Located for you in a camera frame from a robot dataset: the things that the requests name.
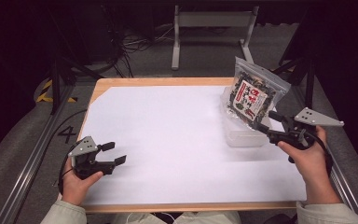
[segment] seaweed snack package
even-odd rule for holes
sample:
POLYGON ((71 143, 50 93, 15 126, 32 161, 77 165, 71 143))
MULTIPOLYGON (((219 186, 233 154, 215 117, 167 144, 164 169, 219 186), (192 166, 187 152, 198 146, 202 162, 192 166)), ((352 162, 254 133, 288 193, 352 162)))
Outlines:
POLYGON ((261 122, 291 85, 268 69, 236 58, 235 77, 227 105, 250 127, 261 122))

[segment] person's left hand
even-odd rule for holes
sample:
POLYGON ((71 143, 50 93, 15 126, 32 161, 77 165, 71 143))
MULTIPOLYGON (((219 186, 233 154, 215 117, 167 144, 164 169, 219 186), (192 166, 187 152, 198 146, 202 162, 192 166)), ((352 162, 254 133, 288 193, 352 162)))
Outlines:
MULTIPOLYGON (((65 164, 64 174, 66 171, 72 169, 71 159, 68 159, 65 164)), ((63 178, 62 200, 73 205, 81 205, 86 197, 89 188, 103 176, 103 172, 97 172, 87 179, 80 179, 75 174, 74 170, 66 173, 63 178)))

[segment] aluminum rail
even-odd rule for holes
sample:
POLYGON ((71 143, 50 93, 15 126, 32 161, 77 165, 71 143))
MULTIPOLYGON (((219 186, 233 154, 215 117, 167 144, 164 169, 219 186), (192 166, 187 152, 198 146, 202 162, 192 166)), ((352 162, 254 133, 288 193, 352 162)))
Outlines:
POLYGON ((7 198, 5 205, 3 206, 0 212, 0 224, 14 223, 16 220, 17 214, 20 212, 21 205, 25 200, 25 197, 28 193, 28 189, 32 185, 32 180, 37 174, 39 164, 42 162, 43 155, 46 151, 46 146, 48 145, 48 139, 54 131, 54 127, 60 117, 63 106, 65 105, 65 100, 70 97, 70 94, 73 90, 73 86, 64 86, 61 98, 61 104, 57 108, 54 115, 51 115, 48 119, 48 122, 43 129, 39 139, 34 146, 34 150, 31 153, 28 161, 25 163, 24 168, 20 172, 19 178, 10 195, 7 198))

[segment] dark background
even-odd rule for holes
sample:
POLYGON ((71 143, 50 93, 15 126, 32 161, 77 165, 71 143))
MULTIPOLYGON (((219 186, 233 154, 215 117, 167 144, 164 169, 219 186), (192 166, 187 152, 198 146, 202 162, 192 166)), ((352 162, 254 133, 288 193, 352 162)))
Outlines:
MULTIPOLYGON (((256 25, 291 24, 309 16, 311 22, 300 25, 282 59, 312 55, 316 76, 358 153, 358 3, 341 1, 305 12, 300 5, 262 6, 256 25)), ((155 27, 172 20, 173 6, 110 6, 103 12, 94 5, 0 1, 0 142, 34 107, 34 90, 49 76, 56 53, 80 64, 112 61, 120 49, 110 40, 122 39, 126 27, 152 39, 155 27)))

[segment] white sleeve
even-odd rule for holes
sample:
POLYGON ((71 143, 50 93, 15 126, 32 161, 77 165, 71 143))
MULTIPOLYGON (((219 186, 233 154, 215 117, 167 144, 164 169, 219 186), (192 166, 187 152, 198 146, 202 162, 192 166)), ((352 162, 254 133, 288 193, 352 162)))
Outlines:
POLYGON ((299 224, 358 224, 356 215, 344 203, 309 204, 297 202, 299 224))
POLYGON ((84 208, 63 201, 56 201, 43 218, 41 224, 86 224, 84 208))

